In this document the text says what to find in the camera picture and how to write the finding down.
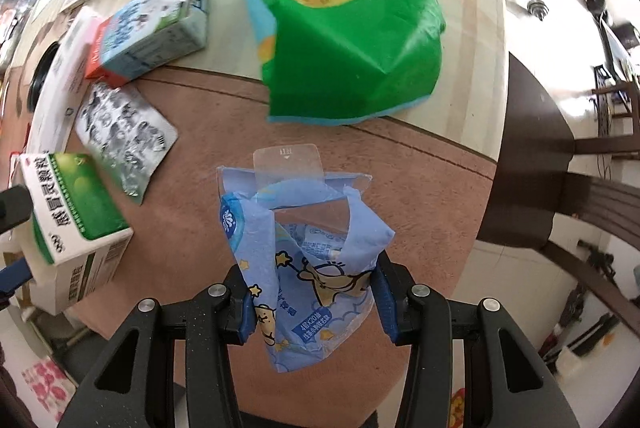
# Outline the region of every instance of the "snack bag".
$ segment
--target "snack bag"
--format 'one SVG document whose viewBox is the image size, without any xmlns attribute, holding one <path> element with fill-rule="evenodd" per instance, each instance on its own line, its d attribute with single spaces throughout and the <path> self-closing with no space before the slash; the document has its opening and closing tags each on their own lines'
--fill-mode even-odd
<svg viewBox="0 0 640 428">
<path fill-rule="evenodd" d="M 429 97 L 445 23 L 437 0 L 247 0 L 270 121 L 322 125 Z"/>
<path fill-rule="evenodd" d="M 315 148 L 280 150 L 296 147 Z M 220 167 L 220 222 L 271 363 L 289 372 L 327 358 L 365 320 L 394 232 L 360 198 L 370 176 L 278 174 Z"/>
</svg>

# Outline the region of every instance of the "star print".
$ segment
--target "star print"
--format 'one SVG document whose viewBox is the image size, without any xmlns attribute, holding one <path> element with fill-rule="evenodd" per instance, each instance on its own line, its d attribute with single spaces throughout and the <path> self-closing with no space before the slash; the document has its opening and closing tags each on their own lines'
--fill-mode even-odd
<svg viewBox="0 0 640 428">
<path fill-rule="evenodd" d="M 276 352 L 280 352 L 281 350 L 283 350 L 283 348 L 287 348 L 287 347 L 289 347 L 289 340 L 283 340 L 280 343 L 276 343 L 274 345 Z"/>
<path fill-rule="evenodd" d="M 257 298 L 258 296 L 260 296 L 260 293 L 262 292 L 262 289 L 260 289 L 260 286 L 258 286 L 257 283 L 254 283 L 250 288 L 249 288 L 249 293 L 251 293 L 251 296 L 253 296 L 254 298 Z"/>
<path fill-rule="evenodd" d="M 279 251 L 276 253 L 276 267 L 286 267 L 291 262 L 293 262 L 293 259 L 286 251 Z"/>
</svg>

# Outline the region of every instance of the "metal screw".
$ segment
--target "metal screw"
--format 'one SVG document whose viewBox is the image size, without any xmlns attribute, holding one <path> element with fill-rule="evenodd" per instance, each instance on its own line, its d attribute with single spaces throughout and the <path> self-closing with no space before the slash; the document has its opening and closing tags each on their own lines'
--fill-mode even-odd
<svg viewBox="0 0 640 428">
<path fill-rule="evenodd" d="M 150 298 L 145 298 L 144 300 L 140 300 L 138 309 L 143 313 L 148 313 L 149 311 L 152 311 L 155 306 L 156 302 L 154 302 Z"/>
<path fill-rule="evenodd" d="M 484 300 L 482 300 L 482 305 L 485 309 L 491 312 L 496 312 L 498 309 L 500 309 L 500 302 L 498 302 L 498 300 L 496 300 L 495 298 L 485 298 Z"/>
<path fill-rule="evenodd" d="M 411 292 L 415 294 L 415 296 L 429 296 L 431 289 L 423 283 L 417 283 L 411 288 Z"/>
<path fill-rule="evenodd" d="M 215 283 L 207 290 L 209 296 L 224 296 L 226 293 L 226 287 L 223 283 Z"/>
</svg>

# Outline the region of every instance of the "green plastic bag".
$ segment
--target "green plastic bag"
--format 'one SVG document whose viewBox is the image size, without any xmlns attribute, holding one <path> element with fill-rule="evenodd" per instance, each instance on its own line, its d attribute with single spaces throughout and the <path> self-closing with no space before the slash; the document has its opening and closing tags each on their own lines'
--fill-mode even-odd
<svg viewBox="0 0 640 428">
<path fill-rule="evenodd" d="M 437 0 L 247 0 L 270 121 L 340 125 L 387 115 L 435 87 Z"/>
</svg>

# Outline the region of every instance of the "green and white box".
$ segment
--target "green and white box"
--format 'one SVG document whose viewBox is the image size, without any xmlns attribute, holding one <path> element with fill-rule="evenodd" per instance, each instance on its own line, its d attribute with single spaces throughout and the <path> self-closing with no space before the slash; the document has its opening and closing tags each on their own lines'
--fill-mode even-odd
<svg viewBox="0 0 640 428">
<path fill-rule="evenodd" d="M 14 184 L 33 200 L 31 219 L 14 230 L 31 300 L 56 315 L 111 280 L 133 230 L 86 154 L 22 154 Z"/>
</svg>

